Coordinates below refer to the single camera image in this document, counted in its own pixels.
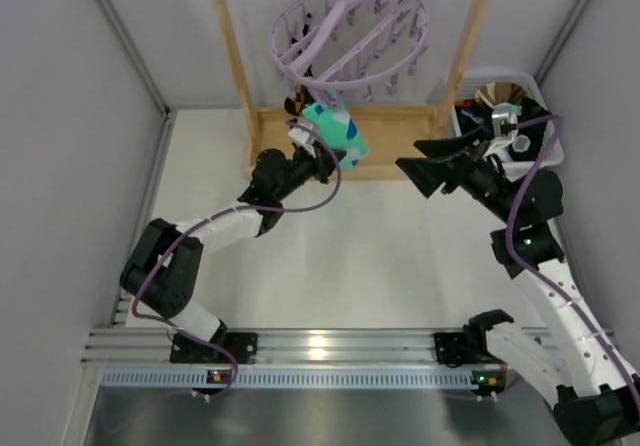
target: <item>white table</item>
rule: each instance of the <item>white table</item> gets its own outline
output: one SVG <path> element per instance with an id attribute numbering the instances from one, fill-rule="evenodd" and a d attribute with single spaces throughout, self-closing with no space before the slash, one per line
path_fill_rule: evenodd
<path id="1" fill-rule="evenodd" d="M 248 184 L 246 151 L 240 110 L 178 113 L 153 217 L 228 206 Z M 314 204 L 330 187 L 310 182 L 285 206 Z M 461 190 L 426 200 L 408 180 L 345 182 L 323 209 L 203 256 L 194 294 L 230 327 L 460 327 L 495 308 L 542 326 L 520 291 L 530 280 L 511 281 L 493 257 L 489 233 L 503 227 Z"/>

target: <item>plastic bin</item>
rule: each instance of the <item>plastic bin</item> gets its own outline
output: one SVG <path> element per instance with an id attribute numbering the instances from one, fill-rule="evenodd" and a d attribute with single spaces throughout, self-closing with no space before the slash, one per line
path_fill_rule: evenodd
<path id="1" fill-rule="evenodd" d="M 521 86 L 527 95 L 535 99 L 540 105 L 547 109 L 547 105 L 542 98 L 542 93 L 531 75 L 527 73 L 517 71 L 501 71 L 501 72 L 473 72 L 467 74 L 460 84 L 460 89 L 456 96 L 456 101 L 463 99 L 473 99 L 475 92 L 487 83 L 497 82 L 511 82 Z M 460 124 L 458 123 L 458 117 L 456 116 L 455 108 L 451 109 L 451 124 L 453 126 L 453 132 L 456 136 L 460 136 Z M 549 138 L 555 131 L 553 121 L 547 123 L 547 128 L 544 132 L 542 140 L 542 147 L 544 148 L 549 141 Z M 547 159 L 542 163 L 543 166 L 557 166 L 564 160 L 564 151 L 560 141 L 557 141 L 553 146 L 551 153 L 547 156 Z M 526 174 L 531 166 L 532 161 L 510 161 L 503 163 L 505 172 L 509 176 L 521 176 Z"/>

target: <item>wooden frame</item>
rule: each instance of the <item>wooden frame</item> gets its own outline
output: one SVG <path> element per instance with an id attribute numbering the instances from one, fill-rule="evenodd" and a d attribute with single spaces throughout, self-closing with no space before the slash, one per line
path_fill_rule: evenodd
<path id="1" fill-rule="evenodd" d="M 284 127 L 289 115 L 284 109 L 256 109 L 251 101 L 247 78 L 242 65 L 229 8 L 226 0 L 211 0 L 224 36 L 231 71 L 249 127 L 249 154 L 246 169 L 251 171 L 260 151 L 266 148 L 290 149 Z M 445 92 L 440 104 L 433 106 L 349 108 L 358 129 L 371 148 L 369 155 L 353 171 L 344 175 L 351 180 L 405 179 L 395 165 L 403 156 L 418 156 L 413 148 L 417 139 L 444 138 L 445 128 L 456 93 L 471 58 L 473 47 L 491 0 L 471 0 L 467 19 L 449 71 Z"/>

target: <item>wooden beam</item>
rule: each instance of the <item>wooden beam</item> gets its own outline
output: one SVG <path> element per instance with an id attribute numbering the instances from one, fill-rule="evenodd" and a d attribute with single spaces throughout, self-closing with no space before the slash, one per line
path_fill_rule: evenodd
<path id="1" fill-rule="evenodd" d="M 229 14 L 227 0 L 211 0 L 211 3 L 216 11 L 218 24 L 220 25 L 220 30 L 224 36 L 224 43 L 227 47 L 229 63 L 231 64 L 231 72 L 233 73 L 236 89 L 240 95 L 240 103 L 242 104 L 242 109 L 249 126 L 251 143 L 254 146 L 258 146 L 262 141 L 262 129 L 260 122 L 258 121 L 258 113 L 251 101 L 251 93 L 249 91 L 249 85 L 247 84 L 244 67 L 242 66 L 242 58 L 240 57 L 238 42 L 233 31 L 233 23 L 231 22 L 231 15 Z"/>
<path id="2" fill-rule="evenodd" d="M 471 0 L 467 20 L 464 23 L 460 41 L 458 42 L 458 49 L 449 71 L 444 96 L 438 106 L 438 114 L 431 128 L 433 138 L 444 138 L 445 136 L 445 127 L 449 121 L 451 107 L 456 99 L 458 88 L 467 69 L 473 46 L 480 34 L 480 28 L 489 9 L 490 2 L 491 0 Z"/>

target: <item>wall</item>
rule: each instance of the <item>wall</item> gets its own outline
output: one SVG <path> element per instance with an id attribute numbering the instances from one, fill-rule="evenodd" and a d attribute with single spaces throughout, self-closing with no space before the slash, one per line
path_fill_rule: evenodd
<path id="1" fill-rule="evenodd" d="M 593 0 L 543 87 L 567 118 L 563 226 L 597 315 L 640 367 L 637 121 L 640 0 Z"/>
<path id="2" fill-rule="evenodd" d="M 93 0 L 0 0 L 0 444 L 57 443 L 160 116 Z"/>
<path id="3" fill-rule="evenodd" d="M 280 105 L 267 38 L 277 14 L 292 0 L 228 0 L 254 100 Z M 163 97 L 172 105 L 238 104 L 226 50 L 210 0 L 113 0 Z M 377 102 L 422 104 L 437 98 L 471 0 L 424 0 L 432 28 L 430 50 L 416 76 L 404 77 L 397 96 Z M 575 0 L 493 0 L 472 66 L 534 73 Z M 344 40 L 344 28 L 339 38 Z"/>

